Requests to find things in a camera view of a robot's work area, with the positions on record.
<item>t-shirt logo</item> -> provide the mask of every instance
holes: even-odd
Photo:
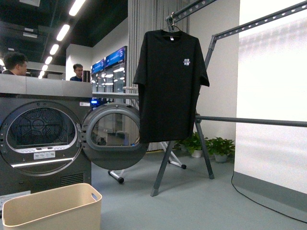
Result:
[[[184,59],[183,63],[185,66],[188,66],[191,62],[190,59]]]

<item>black cable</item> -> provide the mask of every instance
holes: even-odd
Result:
[[[234,183],[233,183],[234,174],[235,174],[235,171],[232,173],[231,185],[232,185],[232,186],[235,188],[235,190],[236,190],[238,193],[240,193],[242,196],[246,197],[247,199],[251,200],[252,202],[254,202],[254,203],[256,203],[256,204],[258,204],[258,205],[260,205],[260,206],[262,206],[262,207],[265,207],[265,208],[267,208],[267,209],[269,209],[269,210],[272,210],[272,211],[274,211],[274,212],[277,212],[278,214],[281,214],[281,215],[286,216],[286,217],[288,217],[288,218],[291,218],[291,219],[294,219],[294,220],[297,220],[297,221],[300,221],[300,222],[303,222],[303,223],[307,224],[307,222],[305,222],[305,221],[303,221],[303,220],[296,219],[296,218],[291,217],[291,216],[288,216],[288,215],[286,215],[286,214],[284,214],[284,213],[282,213],[282,212],[279,212],[279,211],[277,211],[277,210],[274,210],[274,209],[272,209],[272,208],[270,208],[270,207],[267,207],[267,206],[265,206],[265,205],[262,205],[262,204],[260,204],[260,203],[258,203],[258,202],[256,202],[256,201],[252,200],[252,199],[249,198],[248,196],[244,195],[243,193],[239,192],[239,191],[237,190],[237,188],[234,186]]]

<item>dryer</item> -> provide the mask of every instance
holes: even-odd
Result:
[[[0,211],[10,198],[91,183],[78,127],[90,83],[0,74]]]
[[[90,107],[90,83],[0,74],[0,209],[10,198],[91,183],[91,161],[126,169],[146,153],[139,112]]]

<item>ceiling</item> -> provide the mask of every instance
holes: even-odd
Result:
[[[0,0],[0,57],[13,48],[29,61],[44,63],[57,43],[59,49],[51,64],[65,66],[69,44],[93,47],[128,16],[128,0],[87,0],[72,17],[69,10],[73,3],[74,0]],[[58,42],[56,37],[66,23],[70,30]]]

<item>metal rack leg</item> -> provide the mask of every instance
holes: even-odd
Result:
[[[158,175],[157,175],[157,178],[155,180],[155,183],[154,183],[154,186],[153,186],[153,189],[152,189],[150,196],[156,196],[156,195],[159,194],[159,187],[160,187],[160,184],[161,184],[161,181],[162,181],[162,178],[163,178],[163,175],[164,175],[164,171],[165,171],[165,168],[166,168],[166,165],[167,165],[167,160],[168,160],[168,158],[171,154],[171,150],[173,149],[174,143],[175,143],[174,140],[172,140],[168,143],[168,146],[166,148],[166,151],[165,151],[165,154],[164,154],[161,166],[160,166],[160,170],[158,172]]]
[[[164,152],[165,152],[165,151],[166,151],[166,148],[167,148],[167,143],[166,143],[165,141],[163,141],[163,142],[160,142],[160,145],[162,146],[162,148],[163,148],[163,150],[164,150]],[[168,163],[173,164],[173,165],[175,165],[175,166],[178,166],[178,167],[180,167],[180,168],[182,168],[182,169],[186,169],[186,168],[187,168],[187,166],[186,166],[185,164],[182,164],[182,163],[180,162],[180,160],[179,160],[179,159],[177,158],[177,156],[173,153],[173,151],[171,151],[171,155],[172,155],[172,157],[175,159],[175,161],[173,161],[172,157],[169,156]]]
[[[213,171],[212,171],[212,167],[211,167],[211,163],[210,163],[210,159],[209,159],[209,154],[208,154],[208,151],[207,151],[207,147],[206,147],[205,139],[204,139],[204,136],[203,136],[203,133],[202,133],[202,130],[201,130],[200,123],[201,123],[201,120],[195,119],[195,126],[196,126],[197,132],[198,132],[200,139],[201,139],[201,149],[202,149],[203,157],[205,158],[205,162],[206,162],[206,165],[207,165],[209,178],[214,179],[214,174],[213,174]]]
[[[109,170],[109,171],[107,171],[107,173],[110,176],[112,176],[115,180],[117,180],[118,183],[122,184],[125,181],[124,178],[122,178],[122,175],[123,175],[124,171],[125,171],[124,169],[121,170],[119,175],[117,175],[114,170],[112,170],[112,171]]]

